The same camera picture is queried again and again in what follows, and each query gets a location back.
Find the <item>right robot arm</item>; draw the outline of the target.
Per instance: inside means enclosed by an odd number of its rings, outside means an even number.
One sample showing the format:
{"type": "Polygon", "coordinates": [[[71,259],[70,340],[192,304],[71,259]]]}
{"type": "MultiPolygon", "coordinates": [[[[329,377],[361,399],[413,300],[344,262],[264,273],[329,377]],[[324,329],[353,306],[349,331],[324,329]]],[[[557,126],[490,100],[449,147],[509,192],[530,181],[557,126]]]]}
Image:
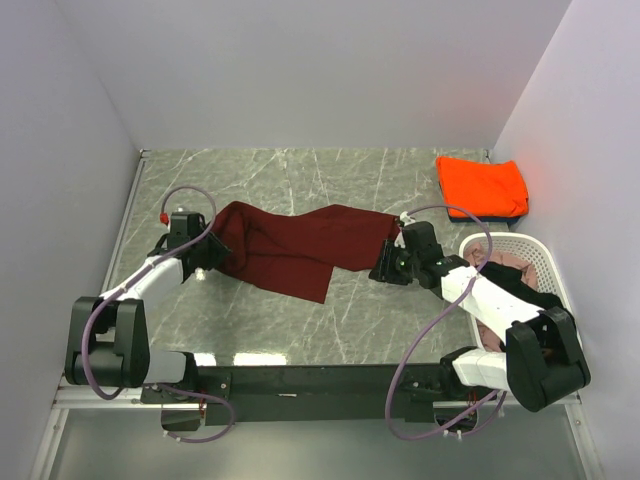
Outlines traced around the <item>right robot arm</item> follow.
{"type": "Polygon", "coordinates": [[[411,251],[384,241],[370,279],[394,285],[413,282],[480,321],[504,349],[465,347],[440,361],[436,388],[460,399],[473,387],[502,390],[537,412],[591,382],[572,314],[518,298],[457,255],[411,251]]]}

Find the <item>dark red t-shirt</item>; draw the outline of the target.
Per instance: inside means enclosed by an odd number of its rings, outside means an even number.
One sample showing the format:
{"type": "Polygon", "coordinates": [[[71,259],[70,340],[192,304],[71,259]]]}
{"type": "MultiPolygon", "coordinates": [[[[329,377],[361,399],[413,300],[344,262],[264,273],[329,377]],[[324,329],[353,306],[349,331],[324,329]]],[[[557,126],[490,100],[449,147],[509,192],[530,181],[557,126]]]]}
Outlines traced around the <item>dark red t-shirt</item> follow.
{"type": "Polygon", "coordinates": [[[234,201],[217,214],[213,233],[231,250],[221,273],[322,304],[333,269],[373,269],[399,227],[393,215],[338,204],[285,216],[234,201]]]}

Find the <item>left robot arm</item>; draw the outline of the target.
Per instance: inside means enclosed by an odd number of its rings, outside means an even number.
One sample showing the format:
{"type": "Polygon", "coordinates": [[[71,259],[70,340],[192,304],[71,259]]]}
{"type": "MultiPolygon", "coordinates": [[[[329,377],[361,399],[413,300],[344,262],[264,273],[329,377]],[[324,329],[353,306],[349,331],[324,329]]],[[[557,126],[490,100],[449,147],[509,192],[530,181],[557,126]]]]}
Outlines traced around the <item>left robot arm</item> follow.
{"type": "Polygon", "coordinates": [[[194,355],[153,347],[147,315],[196,271],[220,266],[231,253],[212,233],[195,244],[167,233],[120,285],[98,297],[78,298],[71,313],[66,381],[87,385],[89,369],[100,389],[164,384],[176,401],[193,399],[200,388],[194,355]]]}

